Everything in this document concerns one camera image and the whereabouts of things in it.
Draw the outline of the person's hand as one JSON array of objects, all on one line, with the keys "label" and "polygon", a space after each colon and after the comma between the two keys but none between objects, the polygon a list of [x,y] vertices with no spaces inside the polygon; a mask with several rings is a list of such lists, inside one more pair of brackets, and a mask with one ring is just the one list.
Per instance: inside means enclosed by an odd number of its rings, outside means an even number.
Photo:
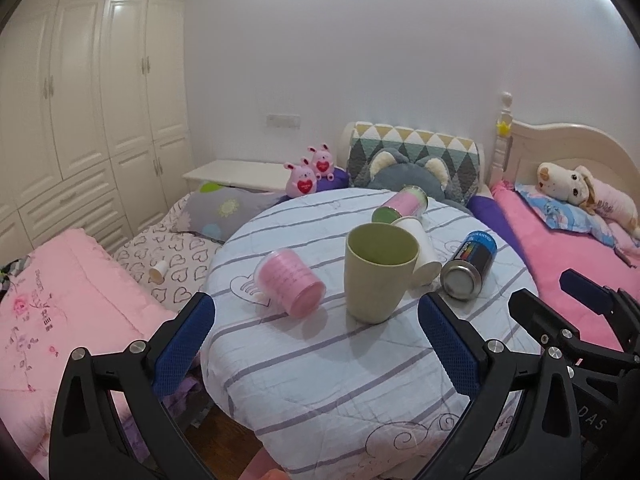
[{"label": "person's hand", "polygon": [[239,480],[290,480],[288,474],[261,448],[245,467]]}]

